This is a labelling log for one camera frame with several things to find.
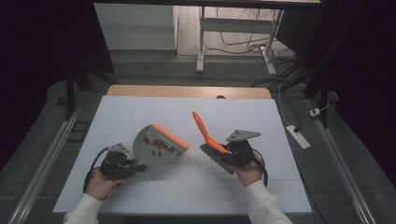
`white sleeve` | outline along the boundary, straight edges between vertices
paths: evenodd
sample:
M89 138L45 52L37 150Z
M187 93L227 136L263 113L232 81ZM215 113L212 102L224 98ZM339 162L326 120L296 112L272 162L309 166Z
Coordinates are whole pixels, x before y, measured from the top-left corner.
M66 224L97 224L98 211L102 201L96 200L88 194L83 194L75 210L64 216Z
M290 224L291 221L279 208L278 198L272 195L262 181L245 187L247 214L252 224Z

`hand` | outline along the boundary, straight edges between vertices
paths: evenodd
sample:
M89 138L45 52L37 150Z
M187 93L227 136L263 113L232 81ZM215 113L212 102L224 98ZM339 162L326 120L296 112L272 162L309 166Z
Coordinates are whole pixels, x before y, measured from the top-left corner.
M128 182L128 179L110 180L102 175L99 168L92 170L91 179L88 183L87 194L102 201L119 184Z
M254 157L264 164L264 161L259 156L257 152L253 152ZM238 179L241 182L242 186L247 187L259 180L262 180L262 170L260 169L259 165L257 165L254 161L251 163L243 166L243 167L236 167L228 165L235 173L238 175Z

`white desk leg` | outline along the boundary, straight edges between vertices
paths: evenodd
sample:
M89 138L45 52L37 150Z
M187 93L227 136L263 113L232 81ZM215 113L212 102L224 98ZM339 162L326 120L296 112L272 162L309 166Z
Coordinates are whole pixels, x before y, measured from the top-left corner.
M274 65L271 61L270 50L271 50L271 46L272 46L272 43L275 38L276 30L279 25L279 21L280 21L280 17L282 16L282 13L283 13L283 10L275 11L276 16L274 19L274 23L271 27L270 35L268 36L267 46L265 46L264 50L262 51L262 56L264 57L265 64L267 66L267 69L268 69L268 72L270 75L276 74L276 70L275 70Z
M205 31L205 7L201 7L199 15L200 34L199 34L199 46L198 46L198 57L197 57L197 73L204 72L204 31Z

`person's arm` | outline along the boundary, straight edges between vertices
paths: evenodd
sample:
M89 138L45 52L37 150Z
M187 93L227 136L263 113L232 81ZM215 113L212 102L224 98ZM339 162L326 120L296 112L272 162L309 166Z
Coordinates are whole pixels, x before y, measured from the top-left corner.
M92 170L87 192L82 195L76 208L64 216L66 224L96 224L97 214L102 206L102 200L117 185L127 182L127 179L109 180L102 176L99 169Z
M257 160L263 163L255 153ZM272 195L262 182L262 171L255 162L244 167L230 166L237 174L247 194L247 214L252 224L290 224L280 210L278 198Z

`power strip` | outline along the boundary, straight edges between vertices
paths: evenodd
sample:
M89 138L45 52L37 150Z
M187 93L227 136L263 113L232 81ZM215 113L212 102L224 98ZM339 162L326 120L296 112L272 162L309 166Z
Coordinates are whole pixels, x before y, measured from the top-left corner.
M294 125L290 125L290 126L286 127L286 130L289 131L289 134L291 135L291 137L294 138L294 140L297 142L297 144L300 146L300 148L307 149L307 148L311 147L311 145L309 145L309 143L305 140L303 135L299 132L295 133L294 129L295 129Z

